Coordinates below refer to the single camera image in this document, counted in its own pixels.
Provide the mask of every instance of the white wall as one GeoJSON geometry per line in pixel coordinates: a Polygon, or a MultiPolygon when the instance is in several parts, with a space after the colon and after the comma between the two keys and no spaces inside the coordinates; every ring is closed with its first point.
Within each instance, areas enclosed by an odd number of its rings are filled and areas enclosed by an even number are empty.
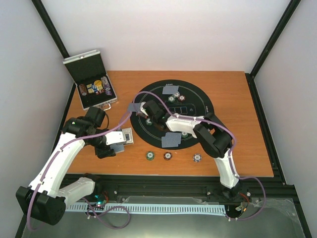
{"type": "Polygon", "coordinates": [[[302,1],[256,76],[287,183],[317,237],[317,1],[302,1]]]}
{"type": "Polygon", "coordinates": [[[71,55],[107,70],[250,72],[289,0],[43,0],[71,55]]]}
{"type": "Polygon", "coordinates": [[[15,192],[48,159],[72,81],[30,0],[1,1],[0,31],[0,236],[10,238],[15,192]]]}

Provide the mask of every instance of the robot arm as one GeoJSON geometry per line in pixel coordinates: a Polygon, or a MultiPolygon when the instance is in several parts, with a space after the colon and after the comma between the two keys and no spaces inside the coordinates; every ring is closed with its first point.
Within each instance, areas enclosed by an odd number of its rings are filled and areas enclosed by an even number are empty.
{"type": "Polygon", "coordinates": [[[74,141],[62,150],[61,147],[75,138],[102,132],[97,127],[101,126],[104,117],[104,111],[90,107],[84,117],[71,118],[66,122],[62,129],[63,134],[43,169],[27,188],[20,187],[16,192],[17,200],[25,214],[39,183],[41,186],[35,197],[31,217],[51,225],[60,221],[68,206],[94,192],[95,182],[90,178],[79,178],[62,189],[59,187],[69,166],[85,145],[93,145],[99,158],[114,156],[115,152],[111,150],[110,145],[125,143],[123,133],[112,131],[103,136],[74,141]]]}
{"type": "Polygon", "coordinates": [[[233,161],[233,168],[230,166],[230,159],[232,159],[229,155],[229,150],[232,147],[231,136],[223,129],[201,121],[201,119],[204,119],[225,127],[215,114],[207,113],[206,116],[194,119],[179,114],[171,116],[153,100],[141,103],[140,110],[146,116],[149,116],[161,130],[192,134],[194,138],[198,139],[203,150],[214,158],[220,174],[220,183],[229,189],[236,186],[239,180],[233,161]]]}

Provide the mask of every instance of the gray floor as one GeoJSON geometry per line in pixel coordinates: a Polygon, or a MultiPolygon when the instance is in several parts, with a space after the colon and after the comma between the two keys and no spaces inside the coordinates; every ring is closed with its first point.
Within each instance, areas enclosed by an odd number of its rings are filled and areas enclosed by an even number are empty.
{"type": "MultiPolygon", "coordinates": [[[[68,212],[55,226],[44,225],[36,232],[25,229],[24,238],[303,238],[294,208],[273,203],[248,221],[231,221],[210,215],[131,215],[130,224],[121,230],[104,227],[98,220],[87,220],[82,212],[68,212]]],[[[258,208],[249,205],[247,217],[258,208]]],[[[103,219],[120,226],[125,214],[108,214],[103,219]]]]}

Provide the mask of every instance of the black metal frame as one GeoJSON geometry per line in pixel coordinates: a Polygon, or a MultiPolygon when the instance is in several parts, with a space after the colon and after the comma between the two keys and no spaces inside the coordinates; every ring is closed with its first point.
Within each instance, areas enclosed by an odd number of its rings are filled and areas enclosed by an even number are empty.
{"type": "MultiPolygon", "coordinates": [[[[286,185],[286,181],[283,175],[283,171],[276,153],[276,149],[273,143],[271,133],[268,128],[268,124],[265,118],[265,114],[261,105],[261,101],[258,95],[258,91],[254,82],[254,78],[259,72],[269,52],[273,48],[278,37],[282,33],[288,20],[292,16],[296,7],[301,0],[291,0],[284,14],[282,15],[279,23],[273,31],[268,43],[266,44],[263,52],[261,53],[258,61],[256,62],[251,73],[246,73],[246,79],[249,85],[250,93],[254,103],[254,107],[258,116],[261,131],[263,134],[265,146],[268,152],[268,156],[272,165],[274,177],[272,178],[260,178],[266,191],[268,198],[291,198],[294,201],[301,225],[303,227],[306,237],[312,237],[308,228],[301,204],[299,202],[295,187],[293,185],[286,185]]],[[[69,54],[61,41],[49,15],[47,14],[41,0],[32,0],[34,6],[39,12],[42,20],[48,28],[51,36],[53,37],[57,47],[59,48],[63,57],[68,57],[69,54]]],[[[63,127],[66,116],[69,110],[69,106],[75,91],[73,85],[71,93],[69,95],[67,105],[60,123],[59,131],[56,136],[54,147],[56,146],[61,128],[63,127]]],[[[171,176],[108,176],[99,175],[102,182],[107,187],[109,198],[116,200],[118,197],[127,196],[188,196],[201,198],[206,201],[217,201],[221,204],[230,205],[232,202],[219,199],[215,196],[207,196],[207,191],[210,187],[219,185],[219,177],[171,177],[171,176]]],[[[62,186],[66,186],[75,182],[80,175],[66,175],[62,186]]],[[[248,188],[253,197],[262,197],[262,190],[256,181],[246,180],[243,182],[248,188]]],[[[25,227],[25,216],[23,216],[21,224],[19,226],[16,238],[22,236],[23,229],[25,227]]]]}

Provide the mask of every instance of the wooden tabletop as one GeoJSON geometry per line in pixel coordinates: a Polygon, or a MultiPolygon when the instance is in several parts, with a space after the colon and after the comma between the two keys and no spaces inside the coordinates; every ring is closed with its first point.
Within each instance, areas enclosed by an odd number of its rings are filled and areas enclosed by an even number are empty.
{"type": "MultiPolygon", "coordinates": [[[[249,92],[244,72],[232,71],[109,71],[110,80],[118,96],[118,102],[107,111],[109,128],[118,125],[129,103],[145,86],[164,79],[179,79],[195,84],[211,99],[217,117],[237,138],[233,151],[236,169],[241,176],[272,177],[273,171],[265,148],[257,115],[249,92]]],[[[84,116],[76,91],[67,119],[84,116]]],[[[106,119],[101,128],[106,126],[106,119]]],[[[123,128],[132,127],[130,120],[123,128]]],[[[133,131],[134,144],[126,145],[125,151],[115,157],[98,159],[92,146],[84,147],[68,173],[108,175],[174,175],[174,176],[218,176],[214,159],[208,156],[200,144],[172,150],[172,159],[164,160],[165,149],[156,148],[143,141],[133,131]],[[146,153],[153,151],[155,159],[148,161],[146,153]],[[199,153],[202,160],[193,161],[199,153]]]]}

